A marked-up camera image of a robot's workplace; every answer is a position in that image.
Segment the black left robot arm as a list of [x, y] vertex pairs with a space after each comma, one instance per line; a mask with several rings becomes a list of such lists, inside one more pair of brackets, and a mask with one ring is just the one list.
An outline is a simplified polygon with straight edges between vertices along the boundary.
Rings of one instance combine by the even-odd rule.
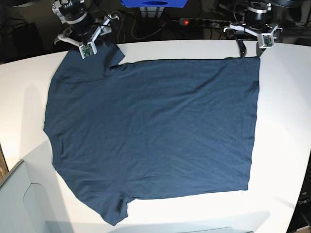
[[245, 58], [247, 54], [244, 41], [248, 40], [248, 36], [256, 39], [256, 55], [260, 57], [266, 49], [270, 49], [275, 45], [283, 29], [277, 23], [269, 21], [268, 16], [272, 10], [270, 3], [260, 0], [249, 1], [242, 20], [239, 20], [236, 16], [237, 5], [236, 3], [233, 8], [235, 22], [224, 27], [223, 32], [233, 32], [241, 58]]

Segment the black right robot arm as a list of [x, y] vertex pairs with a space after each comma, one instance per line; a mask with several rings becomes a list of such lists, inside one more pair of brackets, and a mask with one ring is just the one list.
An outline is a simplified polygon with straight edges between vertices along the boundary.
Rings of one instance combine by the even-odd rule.
[[94, 44], [98, 36], [116, 29], [116, 21], [120, 19], [117, 13], [109, 14], [102, 9], [99, 9], [100, 17], [93, 16], [84, 0], [55, 0], [52, 11], [65, 26], [54, 43], [62, 41], [76, 47]]

